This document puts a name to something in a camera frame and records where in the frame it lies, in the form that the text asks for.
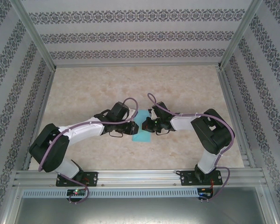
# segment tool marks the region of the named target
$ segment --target metal panel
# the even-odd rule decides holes
[[[213,202],[196,198],[93,198],[81,205],[65,199],[21,202],[17,224],[262,224],[255,188],[229,188]]]

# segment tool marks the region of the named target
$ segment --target black bracket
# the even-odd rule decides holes
[[[79,181],[87,187],[96,187],[98,182],[98,172],[84,172],[81,180]],[[81,185],[69,181],[58,174],[56,180],[57,187],[80,187]]]
[[[205,175],[205,179],[203,182],[200,182],[195,177],[194,170],[184,170],[184,171],[176,171],[176,174],[179,175],[181,178],[182,186],[202,186],[202,185],[211,185],[211,181],[213,181],[213,185],[222,185],[222,176],[219,170],[214,170],[209,174]]]

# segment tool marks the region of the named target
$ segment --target cable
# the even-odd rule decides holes
[[[39,167],[38,167],[38,171],[41,172],[42,171],[42,166],[43,164],[45,163],[46,159],[47,159],[47,156],[49,154],[49,152],[51,151],[51,148],[53,147],[53,145],[57,142],[57,140],[64,134],[64,133],[67,133],[69,132],[70,130],[72,129],[75,129],[76,127],[80,127],[80,126],[83,126],[83,125],[89,125],[89,124],[105,124],[105,125],[120,125],[120,124],[124,124],[124,123],[127,123],[128,121],[132,120],[134,117],[136,117],[137,113],[138,113],[138,102],[134,99],[134,98],[126,98],[124,100],[124,103],[127,101],[127,100],[133,100],[136,104],[136,109],[135,109],[135,112],[134,114],[127,120],[124,120],[124,121],[119,121],[119,122],[106,122],[106,121],[86,121],[86,122],[83,122],[83,123],[80,123],[80,124],[76,124],[76,125],[73,125],[73,126],[70,126],[69,128],[65,129],[64,131],[60,132],[52,141],[52,143],[49,145],[45,155],[43,156],[42,158],[42,161],[40,162],[39,164]]]
[[[40,164],[39,164],[38,171],[39,171],[39,172],[42,171],[42,166],[43,166],[43,164],[45,163],[45,161],[46,161],[46,159],[47,159],[47,156],[48,156],[49,152],[51,151],[53,145],[57,142],[57,140],[58,140],[64,133],[69,132],[70,130],[72,130],[72,129],[76,128],[76,127],[83,126],[83,125],[89,125],[89,124],[120,125],[120,124],[127,123],[127,122],[129,122],[130,120],[134,119],[134,118],[136,117],[137,113],[138,113],[138,102],[137,102],[134,98],[128,97],[128,98],[126,98],[126,99],[123,101],[123,103],[125,103],[125,102],[126,102],[127,100],[129,100],[129,99],[131,99],[131,100],[133,100],[133,101],[135,102],[135,104],[136,104],[136,109],[135,109],[135,112],[133,113],[133,115],[132,115],[129,119],[127,119],[127,120],[119,121],[119,122],[86,121],[86,122],[83,122],[83,123],[80,123],[80,124],[76,124],[76,125],[70,126],[69,128],[67,128],[67,129],[65,129],[64,131],[60,132],[60,133],[53,139],[53,141],[51,142],[51,144],[49,145],[49,147],[48,147],[46,153],[44,154],[44,156],[43,156],[43,158],[42,158],[42,161],[41,161]],[[67,177],[67,176],[65,176],[65,175],[63,175],[63,174],[60,174],[60,175],[61,175],[63,178],[69,180],[69,181],[72,181],[72,182],[74,182],[74,183],[76,183],[76,184],[79,184],[79,185],[85,187],[85,189],[86,189],[86,191],[87,191],[87,196],[84,197],[83,199],[81,199],[80,201],[75,202],[75,204],[79,204],[79,203],[85,201],[85,200],[88,198],[88,196],[89,196],[89,189],[88,189],[87,185],[85,185],[85,184],[83,184],[83,183],[80,183],[80,182],[78,182],[78,181],[75,181],[75,180],[73,180],[73,179],[70,179],[69,177]]]
[[[74,182],[74,183],[76,183],[76,184],[79,184],[79,185],[85,187],[85,189],[86,189],[86,191],[87,191],[86,197],[82,198],[82,199],[81,199],[80,201],[78,201],[78,202],[73,202],[73,201],[71,201],[70,198],[71,198],[73,195],[70,195],[70,197],[69,197],[69,202],[70,202],[70,203],[79,204],[79,203],[82,203],[83,201],[85,201],[85,200],[88,198],[88,196],[89,196],[89,188],[88,188],[85,184],[82,184],[82,183],[80,183],[80,182],[78,182],[78,181],[75,181],[75,180],[73,180],[73,179],[70,179],[69,177],[67,177],[67,176],[65,176],[65,175],[63,175],[63,174],[60,174],[60,176],[62,176],[63,178],[65,178],[65,179],[67,179],[67,180],[69,180],[69,181],[72,181],[72,182]]]
[[[121,136],[115,136],[115,135],[111,135],[110,132],[109,132],[109,135],[110,135],[111,137],[114,137],[114,138],[122,138],[122,137],[123,137],[123,133],[120,133],[120,134],[121,134]]]
[[[228,175],[227,175],[226,181],[224,182],[224,184],[222,185],[220,190],[212,198],[210,198],[209,201],[213,200],[215,197],[217,197],[222,192],[223,188],[227,184],[227,182],[229,180],[229,177],[230,177],[230,169],[228,167],[217,167],[217,168],[219,168],[219,169],[227,169]]]
[[[212,119],[215,119],[215,120],[219,121],[220,123],[222,123],[222,124],[228,129],[228,131],[230,132],[230,135],[231,135],[230,144],[229,144],[229,146],[228,146],[226,149],[222,150],[222,152],[219,154],[217,160],[215,161],[215,166],[217,166],[217,164],[218,164],[218,162],[219,162],[219,160],[220,160],[222,154],[225,153],[227,150],[229,150],[229,149],[232,147],[233,142],[234,142],[233,131],[232,131],[231,127],[230,127],[225,121],[223,121],[222,119],[217,118],[217,117],[215,117],[215,116],[213,116],[213,115],[208,115],[208,114],[204,114],[204,113],[187,113],[187,114],[186,114],[186,113],[185,113],[185,114],[181,114],[181,113],[172,113],[171,111],[169,111],[169,110],[167,110],[167,109],[161,107],[160,105],[158,105],[158,104],[157,104],[157,100],[156,100],[156,98],[154,97],[154,95],[153,95],[152,93],[149,92],[149,93],[147,94],[147,96],[148,96],[148,98],[150,99],[150,101],[153,102],[153,104],[154,104],[155,106],[157,106],[157,107],[159,107],[160,109],[166,111],[167,113],[170,113],[170,114],[172,114],[172,115],[179,116],[179,117],[198,117],[198,116],[203,116],[203,117],[212,118]]]
[[[167,133],[164,133],[164,134],[158,134],[157,132],[155,132],[156,135],[160,136],[160,135],[165,135],[165,134],[168,134],[170,132],[170,130],[168,130]]]
[[[230,141],[229,146],[228,146],[226,149],[222,150],[222,151],[220,152],[219,156],[217,157],[217,159],[216,159],[216,161],[215,161],[215,167],[217,167],[217,164],[218,164],[218,162],[219,162],[219,160],[220,160],[222,154],[225,153],[227,150],[229,150],[229,149],[232,147],[232,145],[233,145],[233,142],[234,142],[234,135],[233,135],[233,131],[232,131],[231,127],[230,127],[225,121],[223,121],[222,119],[217,118],[217,117],[212,116],[212,115],[204,114],[204,113],[188,113],[188,114],[172,113],[171,111],[169,111],[169,110],[167,110],[167,109],[161,107],[160,105],[158,105],[158,104],[157,104],[157,100],[156,100],[156,98],[154,97],[154,95],[153,95],[152,93],[149,92],[149,93],[147,94],[147,96],[148,96],[148,98],[150,99],[150,101],[153,102],[153,104],[154,104],[155,106],[157,106],[157,107],[159,107],[160,109],[166,111],[167,113],[170,113],[170,114],[172,114],[172,115],[179,116],[179,117],[198,117],[198,116],[203,116],[203,117],[212,118],[212,119],[215,119],[215,120],[221,122],[221,123],[228,129],[228,131],[230,132],[230,135],[231,135],[231,141]],[[218,194],[220,194],[220,193],[222,192],[223,188],[224,188],[225,185],[227,184],[227,182],[228,182],[228,180],[229,180],[229,177],[230,177],[230,170],[229,170],[227,167],[217,167],[217,168],[224,168],[224,169],[227,169],[227,171],[228,171],[228,176],[227,176],[227,178],[226,178],[226,181],[225,181],[224,184],[222,185],[221,189],[220,189],[220,190],[218,191],[218,193],[216,193],[211,199],[213,199],[214,197],[216,197]]]

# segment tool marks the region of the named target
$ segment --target vented metal strip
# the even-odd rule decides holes
[[[68,189],[26,189],[23,198],[65,198]],[[91,189],[89,198],[198,197],[197,188]]]

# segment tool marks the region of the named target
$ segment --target aluminum frame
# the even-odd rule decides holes
[[[280,223],[265,175],[261,168],[231,168],[231,176],[225,187],[255,187],[267,224]],[[188,189],[205,186],[182,186],[177,170],[87,170],[98,172],[98,184],[91,189]],[[227,171],[220,169],[225,181]],[[17,171],[11,194],[7,201],[1,224],[14,224],[18,214],[23,192],[26,189],[75,189],[75,187],[57,187],[57,173],[37,171]]]

